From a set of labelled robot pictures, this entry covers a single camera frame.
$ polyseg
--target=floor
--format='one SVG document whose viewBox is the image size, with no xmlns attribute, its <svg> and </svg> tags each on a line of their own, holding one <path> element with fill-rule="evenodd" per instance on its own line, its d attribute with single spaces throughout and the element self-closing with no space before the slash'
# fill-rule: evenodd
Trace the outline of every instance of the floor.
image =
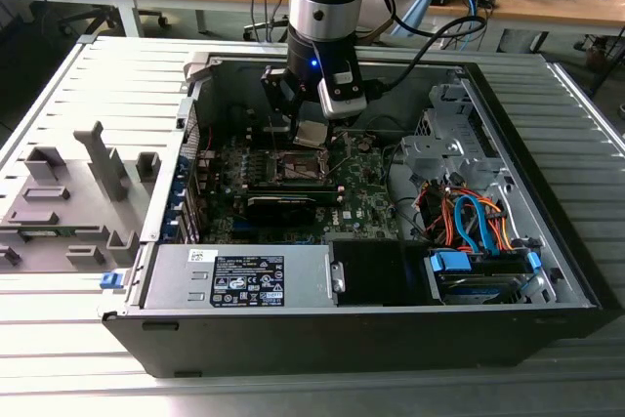
<svg viewBox="0 0 625 417">
<path fill-rule="evenodd" d="M 65 37 L 59 32 L 57 20 L 88 8 L 71 4 L 35 3 L 32 5 L 36 18 L 34 23 L 21 24 L 4 36 L 0 32 L 0 145 L 10 136 L 10 129 L 19 124 L 21 117 L 74 44 L 75 37 Z M 239 41 L 242 39 L 243 26 L 251 22 L 249 14 L 245 13 L 207 13 L 209 34 L 202 35 L 196 30 L 194 12 L 171 10 L 164 14 L 170 27 L 162 29 L 156 19 L 149 18 L 144 24 L 147 37 Z M 86 25 L 86 22 L 76 23 L 74 27 L 82 31 Z M 274 33 L 277 38 L 281 31 Z M 107 30 L 104 27 L 101 34 L 122 35 L 122 31 L 121 28 Z M 549 61 L 561 63 L 573 79 L 585 87 L 591 83 L 593 73 L 585 67 L 585 54 L 572 48 L 579 39 L 578 35 L 551 34 L 541 53 Z M 595 96 L 596 105 L 620 134 L 625 132 L 625 120 L 618 116 L 618 107 L 623 103 L 623 83 L 625 67 L 619 67 Z"/>
</svg>

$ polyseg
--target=metal frame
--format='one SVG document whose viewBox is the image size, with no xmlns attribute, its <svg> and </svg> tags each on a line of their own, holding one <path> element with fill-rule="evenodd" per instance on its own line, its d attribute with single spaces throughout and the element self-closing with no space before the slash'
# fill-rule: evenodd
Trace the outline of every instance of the metal frame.
<svg viewBox="0 0 625 417">
<path fill-rule="evenodd" d="M 373 55 L 367 54 L 371 52 L 358 51 L 363 63 L 372 60 Z M 212 61 L 241 59 L 258 62 L 267 57 L 264 50 L 259 51 L 253 46 L 248 48 L 247 53 L 238 55 L 231 49 L 226 55 L 212 52 L 209 55 Z M 373 64 L 404 66 L 407 60 L 400 59 L 400 56 L 386 54 Z M 150 275 L 144 272 L 153 271 L 156 263 L 151 252 L 154 246 L 150 243 L 148 250 L 151 255 L 142 256 L 131 275 L 133 286 L 127 298 L 134 299 L 134 302 L 105 313 L 103 324 L 106 328 L 140 360 L 150 374 L 171 377 L 202 376 L 207 372 L 217 375 L 267 373 L 274 368 L 262 359 L 254 358 L 256 354 L 253 351 L 258 347 L 272 356 L 274 349 L 271 345 L 277 336 L 282 341 L 280 356 L 284 359 L 280 369 L 290 373 L 457 367 L 475 366 L 475 363 L 510 365 L 557 339 L 587 335 L 619 317 L 622 307 L 591 260 L 588 249 L 479 68 L 473 63 L 454 60 L 420 64 L 420 67 L 438 66 L 456 68 L 458 75 L 465 77 L 464 85 L 484 125 L 498 148 L 506 154 L 506 163 L 515 181 L 529 196 L 529 207 L 542 217 L 538 224 L 542 234 L 552 251 L 560 251 L 558 258 L 566 260 L 566 267 L 561 266 L 564 277 L 572 284 L 571 274 L 574 273 L 579 282 L 585 296 L 579 303 L 479 307 L 345 306 L 340 309 L 288 308 L 276 311 L 144 308 L 141 299 L 146 298 L 150 288 Z M 185 245 L 181 249 L 193 247 Z M 152 326 L 161 332 L 154 333 Z M 310 331 L 310 337 L 298 335 L 297 331 L 303 327 Z M 457 327 L 464 330 L 462 341 L 465 348 L 461 347 L 459 338 L 448 335 Z M 340 344 L 337 343 L 331 352 L 320 348 L 319 344 L 328 340 L 328 331 L 335 328 L 342 331 Z M 437 333 L 420 334 L 419 331 L 424 328 Z M 252 348 L 245 345 L 244 339 L 251 330 L 255 331 L 256 337 L 255 347 Z M 479 332 L 478 340 L 474 331 Z M 219 353 L 227 346 L 226 342 L 222 342 L 224 338 L 227 338 L 229 347 L 238 351 L 241 362 L 250 363 L 249 368 L 236 360 L 224 362 L 224 356 Z M 351 349 L 345 348 L 345 344 L 355 344 L 356 341 L 359 352 L 365 354 L 367 360 L 356 362 Z M 209 342 L 213 345 L 210 350 L 200 346 Z M 307 361 L 299 348 L 313 354 L 317 360 Z M 376 348 L 386 352 L 374 354 L 378 350 Z M 428 353 L 415 354 L 415 349 L 427 350 Z M 158 352 L 163 350 L 169 353 L 164 355 Z"/>
</svg>

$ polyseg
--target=table leg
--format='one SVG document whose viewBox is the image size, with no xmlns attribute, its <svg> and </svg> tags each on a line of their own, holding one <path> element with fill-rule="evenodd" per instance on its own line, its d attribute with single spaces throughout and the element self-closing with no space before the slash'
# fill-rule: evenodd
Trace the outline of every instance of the table leg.
<svg viewBox="0 0 625 417">
<path fill-rule="evenodd" d="M 117 6 L 124 31 L 126 32 L 126 36 L 129 37 L 142 37 L 144 35 L 144 28 L 141 25 L 137 6 L 134 1 L 129 1 L 130 2 L 123 2 Z"/>
<path fill-rule="evenodd" d="M 542 33 L 540 33 L 540 35 L 538 36 L 538 39 L 536 40 L 536 43 L 534 44 L 534 47 L 531 48 L 532 53 L 538 54 L 538 52 L 540 51 L 540 48 L 542 47 L 543 43 L 547 39 L 547 36 L 549 36 L 549 31 L 543 31 Z"/>
<path fill-rule="evenodd" d="M 206 28 L 206 16 L 203 10 L 195 11 L 195 21 L 197 22 L 197 32 L 200 34 L 208 33 L 208 28 Z"/>
<path fill-rule="evenodd" d="M 35 17 L 32 15 L 30 11 L 30 1 L 29 0 L 9 0 L 8 4 L 9 10 L 15 14 L 19 15 L 21 20 L 24 23 L 33 23 L 35 21 Z"/>
<path fill-rule="evenodd" d="M 479 45 L 479 51 L 481 53 L 496 53 L 505 30 L 506 28 L 500 26 L 497 21 L 494 21 L 493 19 L 489 20 L 486 32 L 481 40 L 481 44 Z"/>
<path fill-rule="evenodd" d="M 605 80 L 609 77 L 612 71 L 615 70 L 621 62 L 623 62 L 623 60 L 625 60 L 625 46 L 623 46 L 616 56 L 614 56 L 604 72 L 596 75 L 588 93 L 590 98 L 593 98 L 597 94 Z"/>
</svg>

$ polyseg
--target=regulatory label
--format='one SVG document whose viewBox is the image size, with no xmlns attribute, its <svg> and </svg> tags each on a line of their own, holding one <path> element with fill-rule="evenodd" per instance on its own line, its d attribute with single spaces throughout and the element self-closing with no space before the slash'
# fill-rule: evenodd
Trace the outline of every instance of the regulatory label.
<svg viewBox="0 0 625 417">
<path fill-rule="evenodd" d="M 218 256 L 213 270 L 214 307 L 283 307 L 282 256 Z"/>
</svg>

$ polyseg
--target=blue latch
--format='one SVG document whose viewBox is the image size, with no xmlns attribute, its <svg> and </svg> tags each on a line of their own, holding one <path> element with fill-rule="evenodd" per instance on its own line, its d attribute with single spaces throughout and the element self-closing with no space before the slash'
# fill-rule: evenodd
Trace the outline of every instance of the blue latch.
<svg viewBox="0 0 625 417">
<path fill-rule="evenodd" d="M 105 272 L 100 279 L 100 288 L 103 290 L 110 290 L 113 288 L 124 288 L 122 281 L 124 275 L 119 272 Z"/>
<path fill-rule="evenodd" d="M 434 272 L 471 270 L 469 256 L 460 251 L 437 251 L 430 257 L 430 263 Z"/>
<path fill-rule="evenodd" d="M 527 260 L 531 264 L 531 268 L 534 269 L 535 271 L 538 271 L 543 266 L 542 263 L 540 262 L 540 257 L 534 252 L 527 254 Z"/>
</svg>

